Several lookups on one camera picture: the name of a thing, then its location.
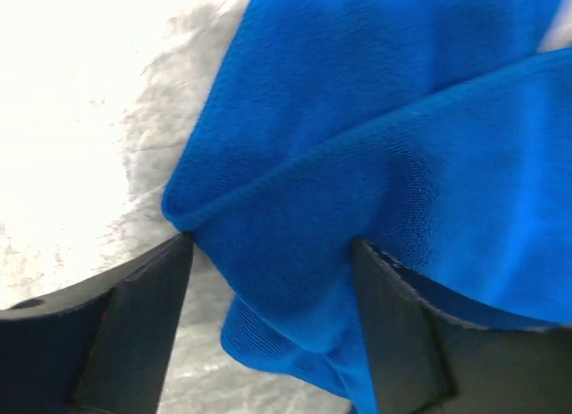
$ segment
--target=stained surface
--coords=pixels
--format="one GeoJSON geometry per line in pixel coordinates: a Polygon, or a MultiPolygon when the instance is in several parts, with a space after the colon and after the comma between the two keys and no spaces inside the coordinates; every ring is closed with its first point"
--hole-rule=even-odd
{"type": "MultiPolygon", "coordinates": [[[[0,0],[0,308],[174,234],[159,200],[248,0],[0,0]]],[[[572,39],[569,11],[545,48],[572,39]]],[[[231,290],[199,254],[161,414],[337,414],[248,370],[218,334],[231,290]]]]}

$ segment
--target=white surface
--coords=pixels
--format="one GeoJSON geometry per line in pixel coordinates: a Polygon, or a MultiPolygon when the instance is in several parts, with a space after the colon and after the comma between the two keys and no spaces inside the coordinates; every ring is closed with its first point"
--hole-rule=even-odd
{"type": "MultiPolygon", "coordinates": [[[[0,0],[0,308],[174,233],[162,189],[247,2],[0,0]]],[[[547,48],[569,42],[569,18],[547,48]]],[[[345,401],[226,356],[230,298],[199,256],[162,414],[345,412],[345,401]]]]}

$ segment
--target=marble surface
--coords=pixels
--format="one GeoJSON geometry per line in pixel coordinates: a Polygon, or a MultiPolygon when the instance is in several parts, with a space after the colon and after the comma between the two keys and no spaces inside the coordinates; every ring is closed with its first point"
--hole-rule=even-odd
{"type": "MultiPolygon", "coordinates": [[[[248,0],[0,0],[0,308],[166,240],[158,204],[248,0]]],[[[572,38],[563,10],[543,49],[572,38]]],[[[232,293],[202,254],[161,414],[338,414],[248,370],[219,330],[232,293]]]]}

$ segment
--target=folded cloth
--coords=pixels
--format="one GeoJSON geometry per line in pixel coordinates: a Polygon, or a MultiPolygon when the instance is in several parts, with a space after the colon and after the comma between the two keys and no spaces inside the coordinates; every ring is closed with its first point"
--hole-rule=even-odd
{"type": "Polygon", "coordinates": [[[251,0],[163,200],[236,292],[231,356],[376,413],[355,236],[572,319],[572,50],[534,55],[560,1],[251,0]]]}

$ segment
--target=blue cloth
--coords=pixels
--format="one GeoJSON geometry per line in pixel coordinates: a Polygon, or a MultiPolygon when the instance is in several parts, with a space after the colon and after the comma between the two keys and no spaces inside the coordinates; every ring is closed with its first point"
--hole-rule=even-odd
{"type": "Polygon", "coordinates": [[[572,321],[572,51],[534,55],[560,1],[251,0],[163,202],[236,292],[231,356],[375,414],[355,236],[572,321]]]}

